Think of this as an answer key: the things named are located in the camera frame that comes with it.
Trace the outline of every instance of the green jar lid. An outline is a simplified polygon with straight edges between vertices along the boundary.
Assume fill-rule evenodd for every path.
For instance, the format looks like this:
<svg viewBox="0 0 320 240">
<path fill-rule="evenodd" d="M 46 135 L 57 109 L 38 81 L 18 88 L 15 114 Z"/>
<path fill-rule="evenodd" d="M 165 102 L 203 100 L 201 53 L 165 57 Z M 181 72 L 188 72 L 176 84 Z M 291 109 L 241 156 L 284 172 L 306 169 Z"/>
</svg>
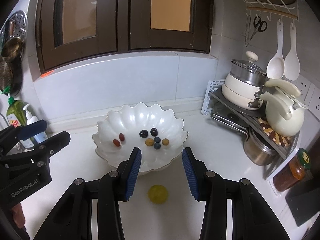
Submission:
<svg viewBox="0 0 320 240">
<path fill-rule="evenodd" d="M 299 162 L 301 163 L 301 165 L 306 169 L 306 170 L 310 170 L 311 168 L 311 161 L 310 161 L 310 157 L 308 155 L 308 152 L 303 149 L 300 148 L 298 150 L 298 159 Z"/>
</svg>

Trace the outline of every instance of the green bottle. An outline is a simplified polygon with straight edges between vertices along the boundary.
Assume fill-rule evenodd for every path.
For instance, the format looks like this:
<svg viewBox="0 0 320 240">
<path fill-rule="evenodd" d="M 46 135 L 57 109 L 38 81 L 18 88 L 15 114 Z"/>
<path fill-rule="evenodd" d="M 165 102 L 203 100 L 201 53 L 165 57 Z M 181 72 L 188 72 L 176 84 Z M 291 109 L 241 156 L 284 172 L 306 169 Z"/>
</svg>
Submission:
<svg viewBox="0 0 320 240">
<path fill-rule="evenodd" d="M 9 107 L 7 110 L 7 119 L 9 121 L 9 124 L 13 125 L 14 127 L 17 127 L 20 125 L 26 126 L 27 118 L 23 111 L 24 102 L 20 99 L 14 100 L 14 98 L 11 97 L 9 93 L 8 93 L 8 96 L 9 96 L 9 99 L 8 99 Z M 21 140 L 21 143 L 28 150 L 32 150 L 35 147 L 31 139 L 27 139 L 25 141 Z"/>
</svg>

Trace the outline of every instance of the scalloped bowl rim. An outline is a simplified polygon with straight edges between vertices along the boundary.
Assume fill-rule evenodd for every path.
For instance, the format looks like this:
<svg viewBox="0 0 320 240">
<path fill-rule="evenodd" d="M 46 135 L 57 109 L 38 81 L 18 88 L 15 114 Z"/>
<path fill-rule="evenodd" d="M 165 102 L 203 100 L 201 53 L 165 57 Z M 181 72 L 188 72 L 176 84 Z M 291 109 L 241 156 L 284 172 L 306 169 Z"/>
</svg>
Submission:
<svg viewBox="0 0 320 240">
<path fill-rule="evenodd" d="M 172 112 L 174 119 L 177 119 L 177 120 L 181 119 L 181 120 L 182 120 L 182 127 L 181 127 L 181 128 L 182 128 L 182 132 L 185 132 L 186 135 L 185 135 L 185 138 L 184 138 L 183 142 L 181 143 L 181 146 L 178 147 L 178 148 L 181 148 L 180 153 L 179 153 L 177 156 L 173 157 L 173 158 L 170 160 L 169 163 L 167 163 L 167 164 L 165 164 L 164 166 L 161 166 L 161 167 L 159 167 L 159 168 L 156 168 L 156 169 L 150 169 L 150 170 L 148 170 L 148 171 L 139 171 L 139 174 L 138 174 L 138 175 L 144 175 L 144 174 L 147 174 L 147 173 L 149 173 L 149 172 L 151 172 L 151 171 L 160 171 L 160 170 L 163 170 L 163 169 L 165 169 L 166 167 L 168 167 L 168 166 L 172 163 L 173 160 L 175 160 L 175 159 L 177 159 L 177 158 L 179 158 L 179 157 L 181 156 L 182 151 L 183 151 L 183 149 L 184 149 L 183 143 L 187 140 L 188 135 L 189 135 L 188 131 L 185 131 L 185 130 L 183 129 L 183 128 L 184 128 L 184 120 L 183 120 L 183 118 L 176 118 L 176 117 L 175 117 L 175 113 L 174 113 L 174 111 L 173 111 L 172 109 L 163 110 L 162 107 L 161 107 L 159 104 L 153 104 L 152 106 L 147 106 L 145 103 L 140 102 L 140 103 L 137 103 L 135 106 L 123 105 L 118 111 L 110 110 L 110 111 L 108 111 L 105 120 L 103 120 L 103 121 L 98 121 L 98 122 L 97 122 L 97 129 L 98 129 L 98 131 L 97 131 L 97 133 L 95 133 L 95 134 L 92 135 L 92 140 L 93 140 L 93 142 L 94 142 L 95 145 L 96 145 L 95 153 L 96 153 L 100 158 L 102 158 L 103 160 L 105 160 L 110 167 L 117 169 L 117 167 L 115 167 L 114 165 L 111 165 L 111 164 L 109 163 L 108 159 L 106 159 L 105 157 L 103 157 L 103 156 L 101 155 L 101 153 L 100 153 L 100 151 L 99 151 L 99 146 L 98 146 L 98 144 L 95 142 L 95 139 L 94 139 L 95 136 L 97 136 L 97 137 L 99 136 L 99 135 L 98 135 L 98 133 L 99 133 L 99 123 L 101 123 L 101 122 L 106 122 L 106 121 L 108 120 L 109 114 L 110 114 L 111 112 L 113 112 L 113 113 L 120 113 L 124 107 L 130 107 L 130 108 L 133 109 L 133 108 L 135 108 L 136 106 L 142 105 L 142 104 L 143 104 L 143 106 L 145 106 L 146 108 L 152 108 L 153 106 L 157 106 L 157 107 L 159 107 L 159 108 L 161 109 L 161 111 L 163 111 L 163 112 L 167 112 L 167 111 Z"/>
</svg>

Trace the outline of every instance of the dish soap bottle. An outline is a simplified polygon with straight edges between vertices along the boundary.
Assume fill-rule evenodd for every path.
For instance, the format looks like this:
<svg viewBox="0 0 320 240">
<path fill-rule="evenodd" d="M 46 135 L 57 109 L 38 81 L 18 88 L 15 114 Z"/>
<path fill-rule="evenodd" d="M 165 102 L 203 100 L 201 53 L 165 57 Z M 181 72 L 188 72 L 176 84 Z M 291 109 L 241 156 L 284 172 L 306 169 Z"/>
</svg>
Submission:
<svg viewBox="0 0 320 240">
<path fill-rule="evenodd" d="M 24 103 L 22 100 L 14 100 L 12 96 L 8 93 L 9 99 L 9 107 L 7 110 L 7 119 L 9 121 L 10 125 L 14 125 L 14 127 L 23 125 L 27 125 L 27 119 L 24 115 L 23 112 L 23 106 Z M 31 139 L 27 139 L 25 141 L 21 140 L 22 145 L 27 149 L 27 150 L 32 150 L 34 148 L 34 143 L 32 142 Z"/>
<path fill-rule="evenodd" d="M 35 115 L 32 115 L 31 112 L 28 110 L 29 106 L 30 104 L 26 104 L 23 107 L 23 110 L 26 111 L 27 125 L 39 121 L 38 118 Z M 42 143 L 43 141 L 47 140 L 48 136 L 45 132 L 41 132 L 37 135 L 34 135 L 33 138 L 37 141 L 37 143 Z"/>
</svg>

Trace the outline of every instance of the wooden rod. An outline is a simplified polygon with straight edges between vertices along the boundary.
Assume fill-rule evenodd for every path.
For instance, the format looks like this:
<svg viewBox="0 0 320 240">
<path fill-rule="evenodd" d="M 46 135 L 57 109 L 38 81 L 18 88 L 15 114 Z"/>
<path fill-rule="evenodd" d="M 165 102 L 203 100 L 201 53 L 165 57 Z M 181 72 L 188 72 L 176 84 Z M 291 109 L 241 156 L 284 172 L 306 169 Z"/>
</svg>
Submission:
<svg viewBox="0 0 320 240">
<path fill-rule="evenodd" d="M 274 10 L 274 9 L 261 8 L 261 7 L 252 7 L 252 6 L 247 6 L 246 9 L 247 10 L 253 10 L 253 11 L 270 12 L 270 13 L 274 13 L 274 14 L 285 16 L 285 17 L 289 17 L 291 19 L 298 20 L 298 17 L 296 15 L 294 15 L 294 14 L 287 13 L 287 12 L 282 12 L 282 11 L 278 11 L 278 10 Z"/>
</svg>

